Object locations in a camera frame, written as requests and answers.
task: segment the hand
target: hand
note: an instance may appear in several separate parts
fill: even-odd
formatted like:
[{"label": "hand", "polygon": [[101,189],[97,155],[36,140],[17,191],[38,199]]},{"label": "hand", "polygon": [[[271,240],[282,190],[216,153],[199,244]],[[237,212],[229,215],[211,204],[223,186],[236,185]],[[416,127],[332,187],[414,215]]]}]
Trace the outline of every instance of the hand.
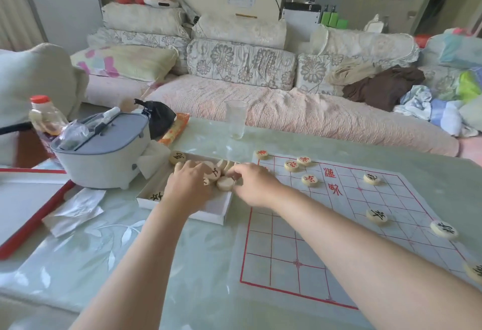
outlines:
[{"label": "hand", "polygon": [[254,163],[234,165],[226,176],[234,180],[243,178],[243,185],[235,185],[233,191],[248,205],[256,207],[272,208],[276,193],[284,187],[267,169]]},{"label": "hand", "polygon": [[186,216],[196,213],[211,197],[211,187],[204,185],[205,173],[210,173],[210,169],[203,163],[178,162],[167,180],[160,204]]}]

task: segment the chinese chess board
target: chinese chess board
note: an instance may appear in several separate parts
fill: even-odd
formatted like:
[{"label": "chinese chess board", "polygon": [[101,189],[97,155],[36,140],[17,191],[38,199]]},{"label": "chinese chess board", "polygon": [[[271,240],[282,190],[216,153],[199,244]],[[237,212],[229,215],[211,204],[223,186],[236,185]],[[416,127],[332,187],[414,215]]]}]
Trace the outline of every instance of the chinese chess board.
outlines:
[{"label": "chinese chess board", "polygon": [[[300,166],[297,172],[290,173],[284,167],[288,159],[296,160],[296,157],[270,156],[268,160],[255,158],[253,162],[267,167],[281,183],[300,190],[481,289],[462,266],[464,259],[470,258],[467,250],[461,243],[433,233],[430,223],[439,219],[438,216],[403,175],[336,162],[313,162],[309,167]],[[379,176],[382,183],[378,186],[366,183],[363,178],[368,173]],[[304,185],[301,177],[305,174],[316,176],[318,184],[314,187]],[[389,222],[383,226],[370,222],[366,217],[368,209],[384,211],[389,215]],[[315,301],[325,306],[325,311],[318,311],[314,305],[314,313],[338,313],[334,317],[339,320],[346,320],[346,311],[340,315],[340,308],[359,312],[303,238],[271,210],[252,208],[247,226],[242,229],[240,226],[241,230],[242,235],[238,232],[241,243],[233,254],[242,256],[242,260],[237,260],[240,265],[238,281],[257,288],[252,291],[256,291],[258,298],[264,296],[261,290],[276,292],[283,299],[276,301],[272,293],[266,293],[268,302],[291,308],[294,301],[300,299],[304,305],[306,300]],[[351,322],[363,325],[359,323],[363,319],[356,318]]]}]

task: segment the window curtain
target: window curtain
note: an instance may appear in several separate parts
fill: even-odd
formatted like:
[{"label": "window curtain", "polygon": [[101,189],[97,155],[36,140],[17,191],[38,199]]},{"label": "window curtain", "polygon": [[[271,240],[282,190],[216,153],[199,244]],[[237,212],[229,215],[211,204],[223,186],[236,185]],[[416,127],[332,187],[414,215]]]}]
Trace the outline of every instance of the window curtain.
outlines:
[{"label": "window curtain", "polygon": [[0,49],[23,51],[44,42],[27,0],[0,0]]}]

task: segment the gray lid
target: gray lid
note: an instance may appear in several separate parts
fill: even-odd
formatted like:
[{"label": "gray lid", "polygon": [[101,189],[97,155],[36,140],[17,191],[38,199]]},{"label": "gray lid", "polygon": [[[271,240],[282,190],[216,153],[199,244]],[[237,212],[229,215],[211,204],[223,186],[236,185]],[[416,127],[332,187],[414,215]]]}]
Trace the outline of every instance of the gray lid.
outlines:
[{"label": "gray lid", "polygon": [[143,114],[120,113],[109,122],[100,134],[92,136],[77,150],[60,150],[54,143],[51,145],[51,148],[55,152],[74,155],[102,155],[115,152],[130,144],[135,138],[138,138],[148,123],[149,118]]}]

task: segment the left arm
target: left arm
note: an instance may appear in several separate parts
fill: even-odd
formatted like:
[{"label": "left arm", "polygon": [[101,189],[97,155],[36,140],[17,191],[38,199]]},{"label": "left arm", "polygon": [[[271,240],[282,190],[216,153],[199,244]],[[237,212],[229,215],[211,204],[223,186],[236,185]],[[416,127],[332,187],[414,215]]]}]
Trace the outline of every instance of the left arm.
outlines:
[{"label": "left arm", "polygon": [[176,165],[140,235],[71,330],[159,328],[174,250],[189,215],[205,203],[205,166]]}]

